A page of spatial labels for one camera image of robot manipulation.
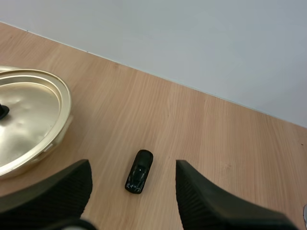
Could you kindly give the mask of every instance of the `black lid handle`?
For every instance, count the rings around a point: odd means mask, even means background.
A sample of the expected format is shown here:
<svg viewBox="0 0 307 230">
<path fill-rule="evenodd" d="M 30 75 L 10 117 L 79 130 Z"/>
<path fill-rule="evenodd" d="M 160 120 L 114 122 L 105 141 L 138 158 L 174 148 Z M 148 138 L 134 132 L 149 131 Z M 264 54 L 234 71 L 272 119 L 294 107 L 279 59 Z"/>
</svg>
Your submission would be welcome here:
<svg viewBox="0 0 307 230">
<path fill-rule="evenodd" d="M 0 104 L 0 120 L 4 118 L 9 113 L 9 111 L 10 109 L 7 106 Z"/>
</svg>

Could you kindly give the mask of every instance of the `wood grain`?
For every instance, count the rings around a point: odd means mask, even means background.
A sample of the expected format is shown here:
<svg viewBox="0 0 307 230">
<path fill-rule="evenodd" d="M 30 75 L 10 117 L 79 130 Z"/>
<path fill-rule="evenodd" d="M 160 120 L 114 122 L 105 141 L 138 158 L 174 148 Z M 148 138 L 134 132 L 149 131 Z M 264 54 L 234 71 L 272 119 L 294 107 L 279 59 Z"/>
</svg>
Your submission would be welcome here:
<svg viewBox="0 0 307 230">
<path fill-rule="evenodd" d="M 94 189 L 84 218 L 101 230 L 178 230 L 175 160 L 186 159 L 223 189 L 304 229 L 305 128 L 5 24 L 0 33 L 0 65 L 62 77 L 74 115 L 57 151 L 1 181 L 0 195 L 89 159 Z M 154 161 L 143 193 L 133 195 L 124 183 L 140 149 Z"/>
</svg>

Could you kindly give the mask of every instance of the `pot lid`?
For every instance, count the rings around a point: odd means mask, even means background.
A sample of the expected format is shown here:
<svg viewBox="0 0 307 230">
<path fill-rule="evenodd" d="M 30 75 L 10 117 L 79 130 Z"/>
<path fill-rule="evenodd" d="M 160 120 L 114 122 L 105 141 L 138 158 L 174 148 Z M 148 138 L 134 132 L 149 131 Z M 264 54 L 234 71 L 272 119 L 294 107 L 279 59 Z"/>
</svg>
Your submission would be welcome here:
<svg viewBox="0 0 307 230">
<path fill-rule="evenodd" d="M 63 129 L 71 94 L 59 77 L 40 70 L 0 72 L 0 175 L 21 166 Z"/>
</svg>

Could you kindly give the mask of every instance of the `white wall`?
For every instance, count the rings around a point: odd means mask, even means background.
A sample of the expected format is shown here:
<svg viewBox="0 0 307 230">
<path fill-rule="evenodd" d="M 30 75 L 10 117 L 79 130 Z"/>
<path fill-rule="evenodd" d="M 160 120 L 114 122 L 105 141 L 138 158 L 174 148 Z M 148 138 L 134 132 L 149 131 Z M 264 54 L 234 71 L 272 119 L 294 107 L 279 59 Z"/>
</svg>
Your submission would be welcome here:
<svg viewBox="0 0 307 230">
<path fill-rule="evenodd" d="M 0 21 L 307 127 L 306 0 L 0 0 Z"/>
</svg>

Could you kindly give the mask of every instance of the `textured black rubber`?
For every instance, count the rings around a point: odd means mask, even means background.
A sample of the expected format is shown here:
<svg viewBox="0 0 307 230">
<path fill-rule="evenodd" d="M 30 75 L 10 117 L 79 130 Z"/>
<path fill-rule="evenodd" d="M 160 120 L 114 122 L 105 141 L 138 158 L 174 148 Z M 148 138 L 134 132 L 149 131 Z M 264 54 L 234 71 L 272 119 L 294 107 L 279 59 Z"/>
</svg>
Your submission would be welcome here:
<svg viewBox="0 0 307 230">
<path fill-rule="evenodd" d="M 186 161 L 176 162 L 176 197 L 184 230 L 296 230 L 282 213 L 216 186 Z"/>
<path fill-rule="evenodd" d="M 78 219 L 92 187 L 89 161 L 78 161 L 35 185 L 0 197 L 0 229 L 35 230 Z"/>
</svg>

